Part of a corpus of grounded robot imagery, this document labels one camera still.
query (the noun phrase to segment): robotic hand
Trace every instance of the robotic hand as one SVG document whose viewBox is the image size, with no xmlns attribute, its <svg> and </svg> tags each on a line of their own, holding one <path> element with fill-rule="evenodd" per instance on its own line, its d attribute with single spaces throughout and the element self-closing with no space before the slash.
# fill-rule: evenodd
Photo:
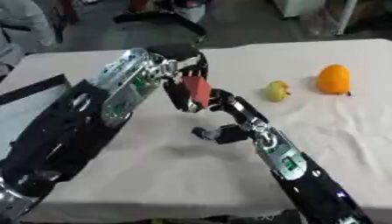
<svg viewBox="0 0 392 224">
<path fill-rule="evenodd" d="M 207 60 L 192 46 L 134 48 L 61 96 L 1 161 L 0 223 L 29 212 L 56 184 L 73 179 L 161 84 L 177 109 L 202 109 L 185 76 L 207 78 Z"/>
<path fill-rule="evenodd" d="M 218 144 L 252 139 L 256 153 L 308 222 L 372 223 L 325 170 L 300 151 L 282 131 L 269 126 L 269 121 L 243 98 L 213 89 L 210 106 L 212 111 L 229 113 L 236 124 L 212 131 L 195 128 L 193 133 Z"/>
</svg>

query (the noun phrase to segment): person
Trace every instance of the person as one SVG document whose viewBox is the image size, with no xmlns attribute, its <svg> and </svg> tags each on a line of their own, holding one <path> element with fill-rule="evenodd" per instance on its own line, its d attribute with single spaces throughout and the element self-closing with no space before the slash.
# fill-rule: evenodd
<svg viewBox="0 0 392 224">
<path fill-rule="evenodd" d="M 0 0 L 0 81 L 25 56 L 22 48 L 13 43 L 4 30 L 7 24 L 30 28 L 39 46 L 48 47 L 56 43 L 44 12 L 32 0 Z"/>
</svg>

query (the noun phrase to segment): orange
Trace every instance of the orange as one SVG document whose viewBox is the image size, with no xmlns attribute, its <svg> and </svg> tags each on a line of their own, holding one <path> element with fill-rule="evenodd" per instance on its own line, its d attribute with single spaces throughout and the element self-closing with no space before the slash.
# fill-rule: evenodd
<svg viewBox="0 0 392 224">
<path fill-rule="evenodd" d="M 350 72 L 341 65 L 326 67 L 318 75 L 318 89 L 329 95 L 343 95 L 350 92 Z"/>
</svg>

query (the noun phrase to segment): chair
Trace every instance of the chair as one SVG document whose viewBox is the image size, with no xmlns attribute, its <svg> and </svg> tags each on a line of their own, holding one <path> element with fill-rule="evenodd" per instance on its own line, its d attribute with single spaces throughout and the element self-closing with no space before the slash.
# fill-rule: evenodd
<svg viewBox="0 0 392 224">
<path fill-rule="evenodd" d="M 171 23 L 175 23 L 185 27 L 187 30 L 198 35 L 196 43 L 201 42 L 207 35 L 206 30 L 199 24 L 194 23 L 191 20 L 179 15 L 175 10 L 175 5 L 179 7 L 186 7 L 189 3 L 206 4 L 207 0 L 163 0 L 155 1 L 154 4 L 157 6 L 158 10 L 147 11 L 147 12 L 125 12 L 120 16 L 114 17 L 115 23 L 128 23 L 135 21 L 154 21 L 154 20 L 165 20 Z"/>
</svg>

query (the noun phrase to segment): white cloth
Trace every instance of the white cloth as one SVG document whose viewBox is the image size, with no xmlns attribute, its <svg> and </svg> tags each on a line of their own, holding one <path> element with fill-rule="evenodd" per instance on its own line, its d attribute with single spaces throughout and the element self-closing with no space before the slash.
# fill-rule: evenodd
<svg viewBox="0 0 392 224">
<path fill-rule="evenodd" d="M 215 88 L 251 102 L 341 183 L 375 223 L 392 222 L 391 42 L 249 45 L 204 52 Z M 61 73 L 76 83 L 121 54 L 35 54 L 0 83 L 0 93 Z M 312 86 L 312 77 L 337 63 L 352 73 L 352 97 L 321 94 Z M 290 98 L 265 101 L 261 89 L 279 80 L 289 83 Z M 250 141 L 219 146 L 191 134 L 195 126 L 212 129 L 232 122 L 222 113 L 181 113 L 159 89 L 80 175 L 57 185 L 24 219 L 98 223 L 292 207 Z"/>
<path fill-rule="evenodd" d="M 54 33 L 46 16 L 32 0 L 0 0 L 0 21 L 30 27 L 33 37 L 42 46 L 55 44 Z M 18 45 L 8 43 L 0 32 L 0 61 L 15 66 L 24 56 L 24 51 Z"/>
</svg>

